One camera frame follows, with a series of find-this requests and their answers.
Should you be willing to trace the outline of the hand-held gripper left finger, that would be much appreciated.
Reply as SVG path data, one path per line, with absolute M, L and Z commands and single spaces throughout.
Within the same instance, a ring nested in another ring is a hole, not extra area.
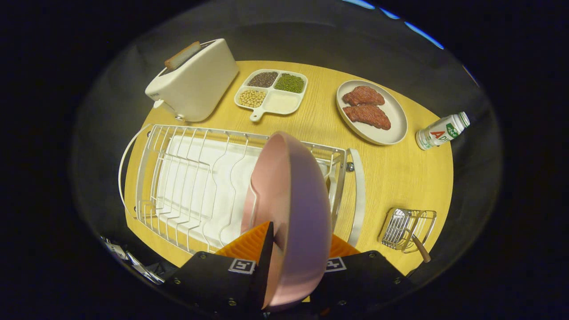
M 252 258 L 225 255 L 227 248 L 246 240 L 252 245 Z M 196 253 L 165 280 L 162 289 L 178 302 L 208 314 L 261 314 L 273 241 L 273 222 L 264 222 L 218 253 Z

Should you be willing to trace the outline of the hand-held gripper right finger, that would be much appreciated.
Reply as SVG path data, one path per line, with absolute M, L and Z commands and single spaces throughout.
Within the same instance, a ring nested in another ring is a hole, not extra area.
M 325 273 L 309 304 L 317 314 L 364 314 L 414 289 L 413 282 L 378 251 L 360 252 L 333 235 Z

